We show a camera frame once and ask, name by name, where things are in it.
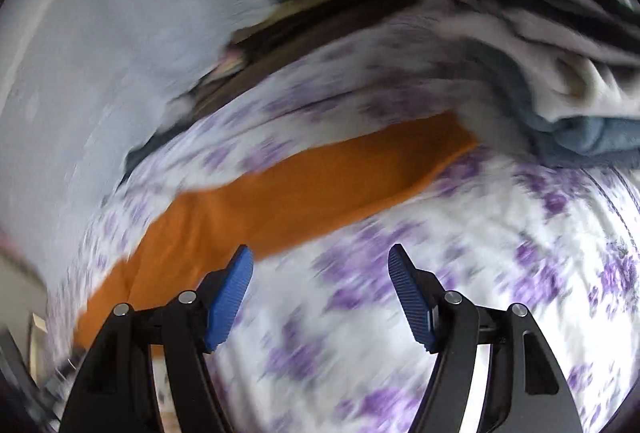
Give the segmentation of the orange knit sweater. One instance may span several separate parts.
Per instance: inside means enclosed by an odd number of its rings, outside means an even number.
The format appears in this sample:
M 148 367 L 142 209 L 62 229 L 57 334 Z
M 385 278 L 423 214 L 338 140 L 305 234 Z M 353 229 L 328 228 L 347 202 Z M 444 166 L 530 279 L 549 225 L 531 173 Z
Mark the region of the orange knit sweater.
M 444 112 L 304 150 L 213 190 L 182 193 L 90 297 L 74 342 L 90 346 L 117 303 L 151 309 L 198 286 L 239 245 L 262 260 L 399 205 L 476 145 Z

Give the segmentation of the purple floral bed sheet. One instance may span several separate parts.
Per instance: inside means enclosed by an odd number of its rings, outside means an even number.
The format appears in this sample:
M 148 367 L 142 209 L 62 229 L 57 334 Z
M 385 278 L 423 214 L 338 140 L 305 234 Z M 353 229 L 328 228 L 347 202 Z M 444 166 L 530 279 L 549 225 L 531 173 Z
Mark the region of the purple floral bed sheet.
M 55 358 L 90 297 L 188 190 L 311 147 L 480 101 L 457 42 L 408 12 L 285 67 L 145 159 L 88 226 L 47 310 Z M 582 426 L 614 416 L 639 370 L 639 190 L 617 169 L 522 164 L 480 147 L 402 204 L 258 263 L 213 363 L 249 432 L 403 432 L 434 359 L 387 271 L 400 243 L 442 286 L 533 312 Z

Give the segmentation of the dark cloth beside bed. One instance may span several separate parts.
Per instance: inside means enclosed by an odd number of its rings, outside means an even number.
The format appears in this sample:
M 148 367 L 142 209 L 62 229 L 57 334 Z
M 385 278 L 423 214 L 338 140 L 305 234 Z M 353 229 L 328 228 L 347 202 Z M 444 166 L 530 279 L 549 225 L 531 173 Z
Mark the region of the dark cloth beside bed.
M 124 174 L 119 184 L 125 183 L 130 178 L 132 172 L 134 172 L 134 169 L 141 164 L 146 157 L 155 153 L 157 149 L 162 148 L 176 136 L 186 132 L 189 128 L 189 123 L 176 124 L 168 130 L 156 132 L 145 144 L 131 149 L 125 158 Z

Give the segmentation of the blue fleece blanket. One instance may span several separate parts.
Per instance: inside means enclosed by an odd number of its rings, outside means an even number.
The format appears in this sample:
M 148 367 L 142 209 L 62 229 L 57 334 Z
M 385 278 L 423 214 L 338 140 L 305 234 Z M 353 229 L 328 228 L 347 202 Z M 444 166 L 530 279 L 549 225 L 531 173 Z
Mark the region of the blue fleece blanket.
M 532 95 L 523 79 L 513 80 L 506 92 L 534 155 L 544 166 L 639 169 L 637 120 L 572 117 L 549 122 L 533 111 Z

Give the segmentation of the white knit blanket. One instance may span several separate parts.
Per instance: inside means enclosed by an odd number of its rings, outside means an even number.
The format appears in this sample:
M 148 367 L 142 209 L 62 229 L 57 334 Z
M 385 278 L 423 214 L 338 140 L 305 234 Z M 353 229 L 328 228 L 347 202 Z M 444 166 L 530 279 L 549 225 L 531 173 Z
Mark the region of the white knit blanket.
M 483 43 L 520 68 L 534 112 L 639 117 L 639 39 L 576 0 L 423 0 L 434 30 Z

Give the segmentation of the pink patterned cloth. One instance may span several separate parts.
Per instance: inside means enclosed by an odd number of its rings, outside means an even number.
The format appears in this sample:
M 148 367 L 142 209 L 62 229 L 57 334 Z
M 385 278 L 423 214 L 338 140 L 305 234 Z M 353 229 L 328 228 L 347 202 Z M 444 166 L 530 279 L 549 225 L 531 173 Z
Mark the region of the pink patterned cloth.
M 219 58 L 217 65 L 208 75 L 210 81 L 218 81 L 234 76 L 247 65 L 246 53 L 236 48 L 228 46 L 224 54 Z

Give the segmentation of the white lace curtain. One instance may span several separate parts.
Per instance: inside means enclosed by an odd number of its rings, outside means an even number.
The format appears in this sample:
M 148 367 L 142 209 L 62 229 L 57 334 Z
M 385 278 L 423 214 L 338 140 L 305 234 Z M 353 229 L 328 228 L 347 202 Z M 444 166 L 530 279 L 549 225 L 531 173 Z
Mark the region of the white lace curtain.
M 278 0 L 6 0 L 1 227 L 55 285 L 129 150 Z

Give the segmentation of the brown wooden bed frame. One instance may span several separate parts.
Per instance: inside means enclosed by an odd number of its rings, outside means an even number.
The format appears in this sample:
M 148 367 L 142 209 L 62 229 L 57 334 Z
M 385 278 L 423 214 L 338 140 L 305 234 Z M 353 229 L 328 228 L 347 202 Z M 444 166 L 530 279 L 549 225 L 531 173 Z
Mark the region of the brown wooden bed frame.
M 227 48 L 235 46 L 245 52 L 246 67 L 218 81 L 209 80 L 210 72 L 201 78 L 190 92 L 194 107 L 189 119 L 213 114 L 313 50 L 375 25 L 413 3 L 416 0 L 284 0 L 263 22 L 232 34 Z

